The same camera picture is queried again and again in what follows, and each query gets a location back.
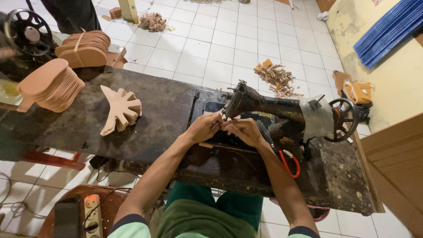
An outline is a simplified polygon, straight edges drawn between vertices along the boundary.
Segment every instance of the person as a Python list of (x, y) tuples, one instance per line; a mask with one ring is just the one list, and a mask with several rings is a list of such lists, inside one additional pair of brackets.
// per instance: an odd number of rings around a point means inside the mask
[[(171, 180), (188, 149), (222, 129), (255, 147), (263, 158), (273, 191), (290, 224), (289, 238), (318, 238), (314, 219), (292, 176), (260, 134), (253, 119), (224, 122), (219, 113), (198, 117), (147, 169), (116, 214), (109, 238), (147, 238), (144, 219)], [(225, 192), (216, 202), (208, 187), (176, 182), (160, 219), (158, 238), (254, 238), (262, 196)]]

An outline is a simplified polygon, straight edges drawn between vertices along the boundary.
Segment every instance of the yellow wall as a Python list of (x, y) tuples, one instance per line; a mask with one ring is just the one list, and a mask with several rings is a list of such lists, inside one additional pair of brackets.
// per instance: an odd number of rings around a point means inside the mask
[(345, 72), (376, 86), (370, 112), (372, 133), (423, 111), (423, 47), (407, 39), (367, 70), (352, 48), (399, 0), (336, 0), (326, 21)]

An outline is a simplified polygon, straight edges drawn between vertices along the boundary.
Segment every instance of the green shorts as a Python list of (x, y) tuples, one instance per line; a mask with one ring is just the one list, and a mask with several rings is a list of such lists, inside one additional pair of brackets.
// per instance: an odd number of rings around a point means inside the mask
[(261, 208), (263, 207), (262, 196), (250, 196), (227, 191), (215, 202), (210, 188), (190, 183), (176, 182), (169, 194), (165, 210), (172, 202), (178, 199), (201, 202), (226, 214), (242, 219), (248, 222), (256, 231), (258, 230)]

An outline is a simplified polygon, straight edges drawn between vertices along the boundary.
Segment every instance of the white tile floor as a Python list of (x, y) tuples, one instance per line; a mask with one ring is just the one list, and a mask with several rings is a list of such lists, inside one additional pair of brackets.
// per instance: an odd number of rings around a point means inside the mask
[[(52, 30), (57, 23), (40, 0), (31, 0), (35, 11), (46, 20)], [(277, 1), (251, 0), (250, 4), (225, 1), (221, 4), (196, 4), (183, 0), (135, 0), (139, 15), (159, 12), (176, 30), (150, 33), (123, 19), (108, 22), (101, 15), (119, 6), (118, 0), (93, 0), (104, 32), (112, 43), (125, 46), (129, 63), (125, 69), (158, 77), (202, 85), (210, 88), (232, 87), (238, 79), (266, 96), (273, 96), (269, 86), (261, 81), (253, 68), (270, 58), (282, 63), (296, 77), (291, 84), (305, 97), (326, 94), (328, 101), (338, 98), (332, 71), (343, 71), (341, 61), (327, 30), (326, 24), (315, 20), (320, 12), (315, 0), (294, 0), (299, 8), (294, 11)], [(23, 0), (0, 0), (0, 11), (27, 8)], [(360, 137), (370, 134), (365, 124), (357, 128)], [(51, 151), (62, 157), (73, 153)], [(88, 164), (90, 156), (80, 161)], [(82, 171), (45, 166), (27, 162), (0, 161), (0, 171), (12, 181), (8, 201), (27, 201), (29, 207), (47, 215), (54, 203), (67, 190), (81, 183), (133, 186), (134, 175), (111, 173), (96, 182), (96, 172), (87, 165)], [(101, 172), (99, 179), (105, 176)], [(0, 178), (0, 199), (7, 182)], [(43, 219), (24, 212), (13, 217), (10, 208), (1, 212), (6, 218), (0, 231), (35, 236)], [(258, 237), (286, 237), (288, 223), (282, 211), (268, 199), (264, 200), (261, 232)], [(331, 210), (330, 215), (317, 223), (322, 238), (410, 237), (408, 230), (390, 212), (370, 217), (358, 213)]]

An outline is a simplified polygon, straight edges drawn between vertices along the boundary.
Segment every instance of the red handle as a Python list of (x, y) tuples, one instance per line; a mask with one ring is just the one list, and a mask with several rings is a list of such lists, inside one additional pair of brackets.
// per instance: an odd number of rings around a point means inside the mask
[(286, 170), (288, 170), (288, 172), (292, 175), (293, 178), (298, 177), (299, 176), (299, 163), (298, 163), (297, 158), (295, 158), (295, 156), (292, 156), (292, 158), (295, 161), (295, 164), (297, 165), (297, 172), (296, 172), (296, 174), (292, 174), (291, 171), (289, 170), (288, 164), (285, 161), (285, 157), (283, 156), (282, 150), (279, 151), (279, 154), (280, 154), (280, 158), (281, 158), (283, 164), (285, 165)]

